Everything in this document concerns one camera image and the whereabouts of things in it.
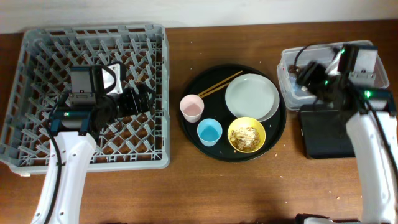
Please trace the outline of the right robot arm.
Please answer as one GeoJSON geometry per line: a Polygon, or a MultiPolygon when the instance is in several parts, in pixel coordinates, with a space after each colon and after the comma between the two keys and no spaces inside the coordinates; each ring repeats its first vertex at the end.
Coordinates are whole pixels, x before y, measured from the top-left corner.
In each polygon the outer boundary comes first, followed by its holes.
{"type": "Polygon", "coordinates": [[[372,45],[333,49],[329,67],[312,60],[289,71],[296,83],[340,110],[356,156],[363,196],[363,223],[397,223],[397,109],[392,93],[355,84],[350,77],[372,74],[378,56],[372,45]]]}

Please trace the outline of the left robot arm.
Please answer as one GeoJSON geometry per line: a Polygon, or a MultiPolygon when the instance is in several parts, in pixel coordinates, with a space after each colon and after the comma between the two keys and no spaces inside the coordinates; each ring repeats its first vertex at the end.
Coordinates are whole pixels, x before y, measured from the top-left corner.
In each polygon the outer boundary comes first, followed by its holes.
{"type": "Polygon", "coordinates": [[[49,113],[47,173],[32,223],[78,223],[88,165],[102,129],[118,118],[150,111],[155,90],[150,83],[123,86],[126,66],[74,66],[71,90],[49,113]]]}

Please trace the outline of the pink plastic cup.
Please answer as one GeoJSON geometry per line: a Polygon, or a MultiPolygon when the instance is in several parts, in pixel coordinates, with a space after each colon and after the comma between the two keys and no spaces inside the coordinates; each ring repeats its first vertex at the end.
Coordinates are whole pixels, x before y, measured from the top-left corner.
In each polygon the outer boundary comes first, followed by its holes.
{"type": "Polygon", "coordinates": [[[189,123],[196,123],[204,111],[205,104],[198,95],[184,96],[180,101],[180,111],[189,123]]]}

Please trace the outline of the food scraps pile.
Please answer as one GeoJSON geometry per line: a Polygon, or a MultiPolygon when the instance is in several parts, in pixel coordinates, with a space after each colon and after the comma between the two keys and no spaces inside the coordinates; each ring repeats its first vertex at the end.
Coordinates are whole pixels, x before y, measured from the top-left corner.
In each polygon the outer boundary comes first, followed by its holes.
{"type": "Polygon", "coordinates": [[[232,130],[229,140],[236,149],[243,152],[252,152],[260,143],[260,136],[256,129],[246,127],[232,130]]]}

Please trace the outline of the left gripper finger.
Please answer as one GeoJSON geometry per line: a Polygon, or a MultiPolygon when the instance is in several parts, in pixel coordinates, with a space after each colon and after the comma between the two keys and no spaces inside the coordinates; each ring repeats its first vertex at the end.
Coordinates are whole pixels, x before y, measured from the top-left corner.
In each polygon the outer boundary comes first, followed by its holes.
{"type": "Polygon", "coordinates": [[[136,83],[139,94],[148,93],[151,97],[155,97],[155,91],[144,83],[136,83]]]}
{"type": "Polygon", "coordinates": [[[142,97],[142,113],[149,112],[155,101],[155,93],[144,93],[142,97]]]}

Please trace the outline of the yellow bowl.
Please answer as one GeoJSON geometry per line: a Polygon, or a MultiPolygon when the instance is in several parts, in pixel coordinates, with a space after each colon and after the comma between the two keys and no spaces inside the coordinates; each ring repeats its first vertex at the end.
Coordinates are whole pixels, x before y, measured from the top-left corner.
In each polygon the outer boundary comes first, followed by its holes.
{"type": "MultiPolygon", "coordinates": [[[[266,141],[266,131],[265,131],[263,125],[262,125],[258,120],[254,119],[254,118],[250,118],[250,117],[241,117],[241,118],[235,119],[235,120],[230,124],[230,126],[229,126],[229,128],[228,128],[228,134],[227,134],[227,136],[228,136],[228,141],[229,141],[229,143],[231,144],[231,141],[229,140],[229,138],[230,138],[230,135],[231,135],[232,130],[237,130],[237,129],[239,129],[239,128],[246,128],[246,127],[252,127],[252,128],[254,128],[254,129],[256,129],[256,130],[258,131],[258,133],[259,133],[259,136],[260,136],[260,143],[257,145],[257,148],[256,148],[254,151],[252,151],[252,152],[256,152],[256,151],[260,150],[260,148],[265,144],[265,141],[266,141]]],[[[232,147],[234,148],[235,151],[238,151],[238,152],[242,152],[242,153],[246,153],[246,154],[252,153],[252,152],[243,152],[243,151],[240,151],[240,150],[236,149],[233,145],[232,145],[232,147]]]]}

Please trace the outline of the light blue plastic cup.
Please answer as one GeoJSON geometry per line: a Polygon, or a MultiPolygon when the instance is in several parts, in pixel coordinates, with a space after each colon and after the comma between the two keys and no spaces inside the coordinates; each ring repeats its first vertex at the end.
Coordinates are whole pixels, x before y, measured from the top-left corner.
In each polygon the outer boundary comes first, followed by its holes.
{"type": "Polygon", "coordinates": [[[222,133],[223,128],[215,119],[204,119],[197,126],[200,142],[206,147],[214,146],[222,136],[222,133]]]}

